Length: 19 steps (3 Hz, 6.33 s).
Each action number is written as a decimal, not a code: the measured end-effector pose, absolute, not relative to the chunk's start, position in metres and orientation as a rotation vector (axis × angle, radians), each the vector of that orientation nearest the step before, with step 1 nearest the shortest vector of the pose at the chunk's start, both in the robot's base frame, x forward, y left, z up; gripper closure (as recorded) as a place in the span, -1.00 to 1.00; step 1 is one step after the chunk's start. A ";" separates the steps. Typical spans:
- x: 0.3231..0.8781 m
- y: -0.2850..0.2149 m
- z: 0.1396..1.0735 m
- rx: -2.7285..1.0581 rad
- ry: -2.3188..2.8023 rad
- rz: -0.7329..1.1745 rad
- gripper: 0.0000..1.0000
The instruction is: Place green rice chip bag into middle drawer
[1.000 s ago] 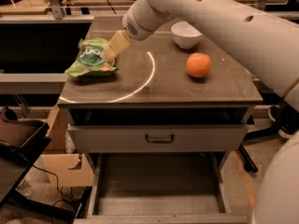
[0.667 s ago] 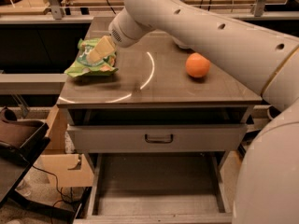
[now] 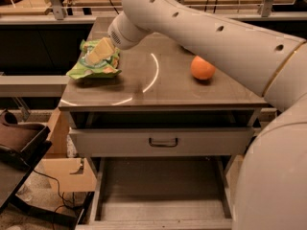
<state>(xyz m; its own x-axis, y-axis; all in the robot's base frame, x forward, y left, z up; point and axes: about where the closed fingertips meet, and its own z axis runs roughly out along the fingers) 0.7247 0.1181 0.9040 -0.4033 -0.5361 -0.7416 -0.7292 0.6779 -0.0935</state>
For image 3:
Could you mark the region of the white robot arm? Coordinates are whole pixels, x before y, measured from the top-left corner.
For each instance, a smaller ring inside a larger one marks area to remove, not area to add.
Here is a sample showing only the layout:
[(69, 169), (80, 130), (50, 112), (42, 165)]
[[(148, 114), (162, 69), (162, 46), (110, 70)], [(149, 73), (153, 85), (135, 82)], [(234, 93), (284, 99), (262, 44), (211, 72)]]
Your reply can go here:
[(108, 35), (122, 50), (158, 32), (279, 110), (244, 158), (232, 230), (307, 230), (307, 43), (176, 0), (122, 0)]

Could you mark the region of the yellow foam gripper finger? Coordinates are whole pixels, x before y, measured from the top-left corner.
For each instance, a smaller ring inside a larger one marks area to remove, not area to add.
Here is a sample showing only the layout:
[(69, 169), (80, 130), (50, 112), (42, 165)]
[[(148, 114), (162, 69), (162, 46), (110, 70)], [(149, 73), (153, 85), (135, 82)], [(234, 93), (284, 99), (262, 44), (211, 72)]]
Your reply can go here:
[(111, 57), (115, 47), (108, 37), (103, 37), (98, 44), (85, 55), (85, 62), (89, 65), (98, 64), (101, 60)]

